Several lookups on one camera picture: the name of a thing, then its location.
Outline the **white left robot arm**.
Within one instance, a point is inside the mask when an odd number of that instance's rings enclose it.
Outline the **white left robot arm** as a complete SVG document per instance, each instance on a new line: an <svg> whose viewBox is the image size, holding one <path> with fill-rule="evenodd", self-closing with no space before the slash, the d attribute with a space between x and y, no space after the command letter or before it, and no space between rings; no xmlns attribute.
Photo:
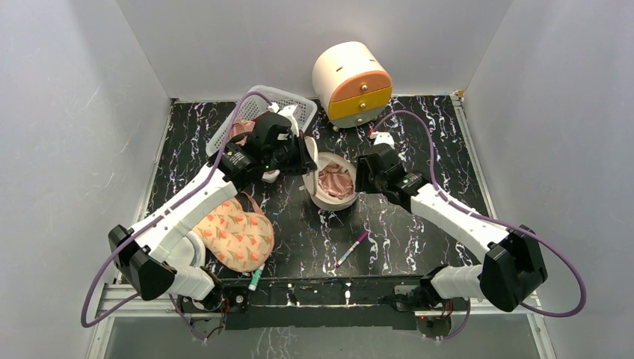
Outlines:
<svg viewBox="0 0 634 359"><path fill-rule="evenodd" d="M239 137L224 140L193 180L145 219L110 230L110 258L136 296L152 301L163 294L181 295L205 311L217 310L222 289L201 267L169 261L172 250L213 209L264 173L299 176L316 170L315 154L307 148L313 140L300 130L291 106L262 113L245 137L242 145Z"/></svg>

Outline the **pink satin bra from bag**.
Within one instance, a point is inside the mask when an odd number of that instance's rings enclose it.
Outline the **pink satin bra from bag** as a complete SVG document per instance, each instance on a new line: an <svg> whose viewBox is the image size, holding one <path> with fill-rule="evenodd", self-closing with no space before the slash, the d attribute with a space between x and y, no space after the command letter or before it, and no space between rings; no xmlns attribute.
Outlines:
<svg viewBox="0 0 634 359"><path fill-rule="evenodd" d="M354 194L354 184L350 171L333 162L319 171L318 186L325 194L339 200Z"/></svg>

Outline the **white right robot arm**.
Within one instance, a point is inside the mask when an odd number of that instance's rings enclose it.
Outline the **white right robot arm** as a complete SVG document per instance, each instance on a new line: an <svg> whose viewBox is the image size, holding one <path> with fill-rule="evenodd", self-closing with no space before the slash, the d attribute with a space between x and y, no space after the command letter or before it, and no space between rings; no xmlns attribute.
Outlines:
<svg viewBox="0 0 634 359"><path fill-rule="evenodd" d="M388 144L373 145L357 157L355 188L382 194L390 203L440 228L474 254L474 266L439 266L423 276L400 305L439 310L453 298L486 299L511 312L547 278L547 269L536 240L527 227L502 229L477 217L464 205L453 207L420 171L406 171Z"/></svg>

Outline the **white mesh laundry bag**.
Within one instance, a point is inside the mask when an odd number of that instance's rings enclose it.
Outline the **white mesh laundry bag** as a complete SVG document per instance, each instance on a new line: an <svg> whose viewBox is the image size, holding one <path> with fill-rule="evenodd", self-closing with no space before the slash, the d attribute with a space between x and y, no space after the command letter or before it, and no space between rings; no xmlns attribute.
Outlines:
<svg viewBox="0 0 634 359"><path fill-rule="evenodd" d="M335 153L319 152L314 138L305 143L317 169L303 175L304 186L313 203L322 210L337 212L351 207L358 198L357 170L348 160Z"/></svg>

